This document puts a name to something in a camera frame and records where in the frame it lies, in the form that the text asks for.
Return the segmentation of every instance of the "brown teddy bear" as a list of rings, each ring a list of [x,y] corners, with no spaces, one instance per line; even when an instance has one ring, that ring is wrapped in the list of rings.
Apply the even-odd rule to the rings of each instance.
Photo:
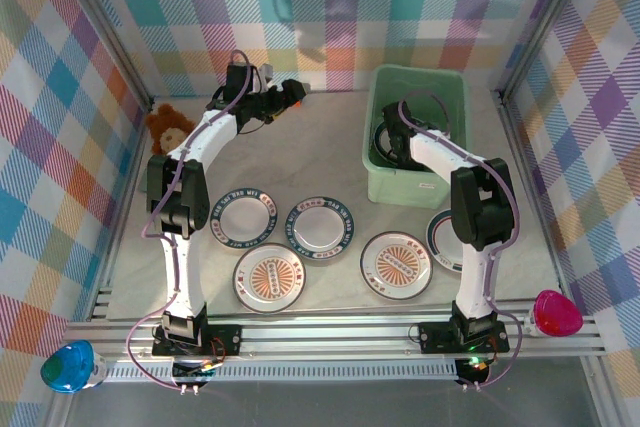
[[[145,124],[151,132],[154,154],[168,154],[193,132],[195,124],[169,104],[162,104],[157,114],[149,114]]]

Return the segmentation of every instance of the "plate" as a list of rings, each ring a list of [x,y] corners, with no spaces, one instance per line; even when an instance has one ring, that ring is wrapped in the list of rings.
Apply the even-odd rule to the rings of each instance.
[[[211,232],[220,243],[234,249],[261,244],[278,221],[276,203],[258,189],[232,190],[211,211]]]
[[[233,288],[242,304],[271,314],[293,304],[304,288],[302,259],[280,244],[263,244],[246,252],[233,271]]]
[[[433,273],[426,247],[402,232],[385,232],[371,239],[360,256],[360,270],[375,293],[393,300],[420,295]]]
[[[435,215],[427,227],[427,247],[443,267],[462,272],[462,242],[453,231],[451,209]]]
[[[285,234],[298,254],[313,260],[339,255],[353,239],[353,217],[330,197],[312,197],[296,205],[285,224]]]

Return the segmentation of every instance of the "white robotic arm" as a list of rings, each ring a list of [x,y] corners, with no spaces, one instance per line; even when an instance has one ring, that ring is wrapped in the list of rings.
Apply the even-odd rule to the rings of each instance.
[[[422,351],[456,353],[487,345],[508,351],[504,324],[488,300],[500,246],[509,241],[515,225],[503,189],[511,190],[507,164],[474,156],[439,130],[417,128],[405,103],[402,111],[398,103],[389,104],[383,115],[398,166],[415,170],[421,164],[451,186],[451,222],[463,244],[462,278],[451,319],[446,325],[419,324],[421,336],[428,339],[421,342]]]
[[[269,66],[258,70],[253,66],[247,69],[246,64],[230,64],[227,85],[216,92],[191,136],[168,155],[156,155],[149,160],[147,210],[160,209],[157,218],[161,221],[162,236],[156,237],[161,237],[163,243],[168,287],[168,306],[162,315],[162,325],[154,331],[154,355],[180,352],[207,355],[213,348],[214,337],[222,336],[220,329],[224,326],[217,326],[215,333],[208,326],[200,285],[199,245],[210,210],[205,173],[222,148],[249,120],[258,119],[268,124],[306,95],[303,84],[295,80],[285,80],[282,90],[268,87],[270,70]],[[246,81],[247,75],[251,75],[249,81]],[[258,86],[257,90],[240,95],[241,86],[247,82]],[[235,99],[233,107],[221,113],[218,109],[232,99]],[[174,177],[180,166],[176,184]],[[230,327],[231,337],[236,338],[239,327]]]
[[[449,184],[451,184],[451,173],[460,168],[472,169],[474,164],[467,158],[460,157],[446,148],[436,139],[446,139],[439,130],[430,130],[432,137],[423,134],[416,134],[409,141],[411,158],[438,174]],[[456,305],[465,317],[480,318],[491,314],[491,307],[484,297],[484,281],[489,265],[489,253],[502,242],[488,244],[478,251],[471,244],[462,244],[462,278],[460,289],[456,295]],[[495,274],[498,259],[494,260]]]
[[[205,112],[196,127],[208,124],[217,111],[212,110]],[[232,139],[238,132],[236,118],[233,115],[225,114],[194,140],[191,144],[185,162],[190,160],[199,162],[204,172],[207,172],[209,166],[220,153],[222,148]],[[178,161],[185,147],[185,142],[169,152],[169,157]],[[196,317],[205,306],[204,296],[202,294],[202,286],[200,283],[200,259],[199,249],[202,237],[205,235],[202,230],[195,230],[189,238],[185,239],[180,234],[169,233],[168,237],[177,245],[178,266],[180,275],[180,290],[176,299],[171,304],[171,315],[180,318]],[[162,247],[164,248],[165,263],[167,267],[167,297],[168,299],[175,290],[175,275],[173,268],[173,249],[170,241],[162,239]]]

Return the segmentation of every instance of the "wire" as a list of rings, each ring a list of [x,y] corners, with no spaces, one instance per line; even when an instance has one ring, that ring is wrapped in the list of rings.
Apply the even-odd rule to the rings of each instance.
[[[442,113],[444,114],[444,120],[445,120],[445,123],[446,123],[446,130],[444,132],[444,135],[448,136],[451,133],[451,122],[449,121],[449,109],[447,109],[447,106],[444,104],[442,99],[440,97],[438,97],[433,91],[431,91],[429,89],[416,89],[416,90],[413,90],[413,91],[409,92],[405,96],[404,99],[402,99],[400,104],[406,104],[408,99],[410,99],[411,97],[415,97],[417,95],[428,95],[433,100],[435,100],[436,103],[440,106],[440,110],[442,110]],[[409,127],[413,127],[413,128],[416,128],[416,129],[419,129],[420,127],[422,127],[420,125],[415,125],[415,124],[412,124],[411,122],[409,122],[406,119],[406,117],[402,114],[402,112],[400,112],[400,118]]]
[[[413,342],[414,344],[419,344],[420,343],[420,339],[415,339],[411,336],[411,329],[413,329],[414,327],[418,327],[418,324],[411,324],[409,326],[409,330],[407,331],[407,337],[409,337],[409,340],[411,342]]]
[[[524,334],[522,332],[522,326],[520,325],[520,321],[515,315],[511,314],[510,312],[506,312],[499,309],[496,306],[495,302],[493,301],[493,297],[491,294],[491,279],[492,279],[493,268],[495,265],[497,255],[504,249],[511,247],[516,242],[516,240],[518,239],[518,236],[520,235],[520,211],[518,210],[518,204],[516,203],[516,199],[513,195],[513,192],[511,191],[511,189],[509,188],[505,180],[502,177],[500,177],[500,175],[498,175],[498,173],[490,165],[488,165],[483,160],[469,154],[465,150],[461,149],[449,139],[435,135],[432,132],[429,132],[421,127],[418,127],[417,125],[413,124],[407,119],[407,117],[404,115],[404,112],[402,111],[403,105],[406,104],[406,99],[409,97],[413,97],[415,95],[420,95],[420,94],[429,95],[433,99],[436,99],[436,101],[438,101],[438,103],[443,107],[443,111],[446,112],[446,109],[444,108],[444,104],[442,104],[441,101],[439,101],[438,97],[433,92],[426,89],[415,90],[409,93],[400,102],[398,102],[398,114],[400,115],[400,118],[402,119],[402,121],[407,126],[414,129],[416,132],[419,132],[420,134],[436,142],[440,142],[442,145],[444,145],[447,149],[449,149],[454,154],[458,155],[460,158],[465,159],[471,164],[482,167],[484,170],[486,170],[487,173],[495,179],[495,181],[498,183],[502,191],[505,193],[507,200],[509,201],[509,206],[511,207],[511,211],[513,213],[513,232],[511,233],[511,237],[509,237],[509,240],[507,240],[504,244],[498,245],[491,252],[489,252],[489,260],[487,262],[487,270],[485,272],[482,295],[484,296],[489,307],[491,307],[494,312],[496,312],[498,315],[509,317],[515,322],[516,327],[518,329],[518,341],[516,342],[516,347],[513,350],[513,355],[509,359],[507,366],[500,373],[500,375],[498,375],[495,379],[491,379],[491,380],[487,379],[485,382],[482,383],[482,386],[486,387],[496,383],[498,380],[504,377],[507,374],[507,372],[509,372],[509,370],[511,370],[511,367],[513,366],[516,358],[518,357],[518,354],[520,353],[520,349],[522,348],[522,339]]]
[[[245,63],[247,64],[247,75],[245,76],[244,84],[242,85],[242,89],[240,89],[240,92],[238,92],[238,95],[236,96],[236,98],[233,99],[229,103],[229,105],[227,105],[224,109],[222,109],[220,112],[218,112],[216,115],[214,115],[208,122],[201,124],[196,130],[194,130],[189,135],[189,137],[187,137],[187,139],[186,139],[186,141],[184,143],[184,147],[183,147],[182,151],[180,152],[180,158],[179,158],[178,164],[176,166],[176,171],[175,171],[175,173],[173,175],[173,180],[171,181],[171,183],[167,187],[167,191],[165,192],[165,194],[160,199],[160,202],[158,202],[158,205],[156,205],[156,208],[153,209],[153,212],[151,212],[151,215],[149,216],[149,220],[147,221],[147,223],[143,227],[142,233],[141,233],[141,236],[144,239],[160,239],[160,240],[164,240],[171,247],[171,258],[173,260],[174,293],[173,293],[173,295],[171,296],[171,298],[169,299],[169,301],[166,304],[164,304],[158,310],[156,310],[154,312],[151,312],[150,314],[145,315],[142,319],[140,319],[138,322],[136,322],[134,324],[134,326],[129,331],[129,334],[127,335],[127,340],[126,340],[127,354],[129,355],[129,359],[131,359],[133,364],[149,380],[152,380],[153,382],[155,382],[156,384],[158,384],[158,385],[160,385],[162,387],[166,387],[166,388],[172,389],[172,390],[177,390],[179,392],[181,391],[181,388],[178,387],[177,385],[175,385],[175,383],[173,385],[169,384],[168,382],[165,382],[165,381],[155,377],[153,374],[151,374],[150,372],[145,370],[144,367],[134,358],[133,353],[131,352],[131,338],[133,337],[133,333],[138,329],[138,327],[140,327],[144,322],[149,320],[151,317],[154,317],[154,316],[164,312],[169,307],[171,307],[171,305],[175,302],[176,298],[178,297],[178,294],[180,293],[180,264],[178,262],[178,244],[175,241],[175,236],[173,234],[168,236],[168,235],[165,235],[164,233],[151,234],[151,233],[149,233],[149,229],[153,225],[156,217],[162,211],[162,208],[165,206],[165,204],[169,200],[169,197],[171,197],[171,194],[175,191],[176,186],[178,185],[178,182],[180,181],[180,175],[182,173],[182,168],[184,167],[185,158],[187,157],[187,154],[189,153],[189,148],[191,147],[191,145],[193,144],[195,139],[202,132],[204,132],[207,128],[209,128],[214,122],[216,122],[223,115],[225,115],[227,112],[229,112],[240,101],[240,99],[244,96],[245,92],[247,91],[247,88],[249,87],[249,77],[251,76],[251,63],[249,62],[249,58],[247,57],[247,54],[245,54],[243,51],[237,50],[237,49],[233,50],[231,52],[231,59],[230,59],[231,62],[233,62],[233,59],[234,59],[234,57],[236,55],[242,56],[244,58]]]
[[[493,347],[493,359],[491,360],[493,364],[494,362],[498,362],[498,346],[496,345],[496,339],[493,337],[489,337],[489,343]]]
[[[213,97],[211,97],[211,99],[212,100],[218,100],[218,97],[220,97],[222,92],[224,92],[224,85],[221,85],[220,87],[218,87],[216,89],[216,91],[213,93]]]
[[[219,344],[220,347],[222,347],[222,358],[218,359],[218,354],[216,354],[216,346],[215,343]],[[222,363],[224,362],[224,359],[227,358],[227,349],[225,349],[224,347],[224,342],[222,342],[222,340],[220,340],[219,337],[214,337],[213,340],[211,341],[211,347],[213,348],[213,356],[216,358],[216,361]]]
[[[262,92],[262,77],[260,77],[260,72],[258,72],[258,68],[255,65],[253,65],[252,67],[256,73],[256,77],[258,77],[258,82],[260,82],[260,90],[258,92]]]
[[[262,122],[262,124],[260,124],[259,127],[256,127],[253,130],[250,130],[248,132],[239,132],[238,135],[247,135],[247,134],[253,134],[254,132],[257,132],[258,130],[260,130],[262,127],[264,127],[264,122]]]

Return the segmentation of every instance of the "pink emergency stop button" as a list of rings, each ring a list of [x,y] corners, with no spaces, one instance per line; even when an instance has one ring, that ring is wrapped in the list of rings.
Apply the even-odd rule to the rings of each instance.
[[[564,295],[553,290],[543,290],[533,305],[536,327],[552,337],[573,335],[582,328],[582,314]]]

